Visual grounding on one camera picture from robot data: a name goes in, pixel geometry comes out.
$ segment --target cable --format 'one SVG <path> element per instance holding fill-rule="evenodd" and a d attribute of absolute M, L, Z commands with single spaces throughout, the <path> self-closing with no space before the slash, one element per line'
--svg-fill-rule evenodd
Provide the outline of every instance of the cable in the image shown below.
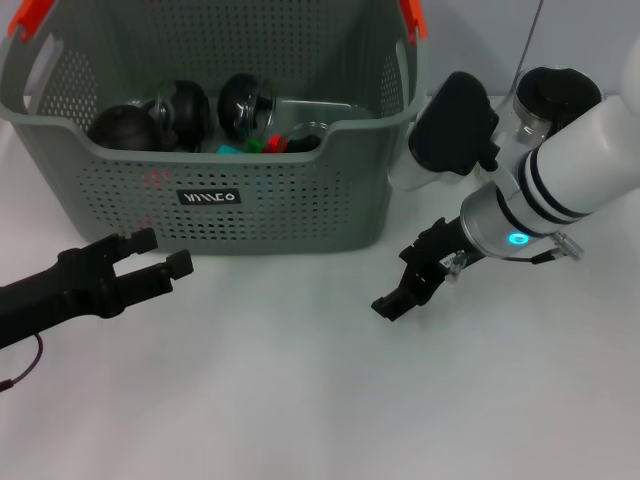
<path fill-rule="evenodd" d="M 29 375 L 33 371 L 33 369 L 36 368 L 36 365 L 38 365 L 38 362 L 42 358 L 42 352 L 44 351 L 44 343 L 42 342 L 42 337 L 40 336 L 40 334 L 36 333 L 34 337 L 38 341 L 38 353 L 36 353 L 36 358 L 33 359 L 31 365 L 29 365 L 29 367 L 27 367 L 27 369 L 21 375 L 17 376 L 13 380 L 9 379 L 5 380 L 4 382 L 0 382 L 0 392 L 4 392 L 5 390 L 13 388 L 17 383 L 20 383 L 22 380 L 24 380 L 27 375 Z"/>
<path fill-rule="evenodd" d="M 554 248 L 553 250 L 549 250 L 547 252 L 541 253 L 540 255 L 536 255 L 533 258 L 519 258 L 519 257 L 511 257 L 511 258 L 503 258 L 507 262 L 519 262 L 519 263 L 531 263 L 533 265 L 542 265 L 543 263 L 554 262 L 560 258 L 565 257 L 566 255 L 559 248 Z"/>
<path fill-rule="evenodd" d="M 516 70 L 516 77 L 513 79 L 513 85 L 511 85 L 511 92 L 509 93 L 513 93 L 516 91 L 516 84 L 518 83 L 518 77 L 522 72 L 522 65 L 524 65 L 524 61 L 527 58 L 527 53 L 529 53 L 529 47 L 531 46 L 531 40 L 533 39 L 533 34 L 535 33 L 536 27 L 538 26 L 538 20 L 540 20 L 540 13 L 542 13 L 542 7 L 544 7 L 544 0 L 540 0 L 538 9 L 536 10 L 536 16 L 533 19 L 533 25 L 531 25 L 531 30 L 529 31 L 529 37 L 527 38 L 527 43 L 524 46 L 524 52 L 522 52 L 522 58 L 520 58 L 520 63 L 518 64 L 518 70 Z"/>

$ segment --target red object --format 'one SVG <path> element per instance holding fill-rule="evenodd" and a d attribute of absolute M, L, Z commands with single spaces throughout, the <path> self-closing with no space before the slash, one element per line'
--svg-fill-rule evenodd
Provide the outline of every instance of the red object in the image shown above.
<path fill-rule="evenodd" d="M 38 31 L 40 24 L 47 16 L 55 0 L 23 0 L 22 5 L 16 12 L 9 24 L 8 35 L 12 36 L 18 25 L 22 25 L 25 32 L 22 32 L 22 41 L 26 42 Z"/>
<path fill-rule="evenodd" d="M 282 135 L 274 135 L 269 139 L 265 153 L 282 153 L 287 148 L 287 143 L 282 139 Z"/>
<path fill-rule="evenodd" d="M 416 44 L 416 28 L 418 29 L 420 40 L 426 40 L 429 36 L 429 30 L 424 19 L 420 0 L 400 0 L 400 7 L 402 7 L 404 21 L 407 23 L 411 45 Z"/>

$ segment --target white wall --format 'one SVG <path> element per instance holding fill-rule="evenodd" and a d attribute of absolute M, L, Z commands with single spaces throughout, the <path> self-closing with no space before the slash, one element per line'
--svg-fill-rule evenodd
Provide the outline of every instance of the white wall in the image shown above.
<path fill-rule="evenodd" d="M 490 94 L 505 93 L 538 0 L 422 2 L 431 30 L 431 88 L 454 70 L 467 70 Z M 19 4 L 0 0 L 2 35 Z M 527 64 L 569 65 L 616 93 L 626 52 L 639 34 L 640 0 L 546 0 Z"/>

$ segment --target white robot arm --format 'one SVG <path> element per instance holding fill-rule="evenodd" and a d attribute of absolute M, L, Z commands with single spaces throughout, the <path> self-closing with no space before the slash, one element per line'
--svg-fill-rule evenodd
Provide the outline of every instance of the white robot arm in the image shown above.
<path fill-rule="evenodd" d="M 463 88 L 453 92 L 456 84 Z M 493 172 L 493 181 L 464 201 L 458 219 L 441 220 L 402 252 L 408 267 L 400 287 L 373 304 L 392 321 L 429 301 L 447 275 L 484 257 L 512 259 L 552 238 L 558 248 L 520 260 L 579 259 L 581 249 L 560 230 L 640 187 L 640 39 L 624 68 L 620 97 L 599 103 L 534 150 L 513 139 L 502 148 L 489 140 L 498 119 L 478 85 L 454 74 L 409 135 L 410 155 L 430 181 L 444 171 L 467 175 L 476 163 Z M 464 146 L 441 140 L 452 130 L 467 132 Z M 465 155 L 473 158 L 461 159 Z"/>

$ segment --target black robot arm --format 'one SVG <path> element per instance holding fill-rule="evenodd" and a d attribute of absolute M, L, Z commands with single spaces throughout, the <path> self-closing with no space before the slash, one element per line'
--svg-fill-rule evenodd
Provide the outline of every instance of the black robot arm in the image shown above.
<path fill-rule="evenodd" d="M 0 349 L 74 317 L 112 318 L 131 305 L 172 292 L 172 279 L 193 273 L 186 250 L 122 277 L 116 277 L 113 269 L 120 260 L 157 247 L 152 229 L 130 239 L 112 235 L 63 252 L 49 270 L 0 287 Z"/>
<path fill-rule="evenodd" d="M 456 268 L 462 270 L 484 258 L 467 240 L 460 218 L 447 224 L 441 218 L 400 258 L 407 263 L 400 285 L 386 297 L 373 302 L 372 308 L 395 322 L 414 307 L 423 306 Z"/>

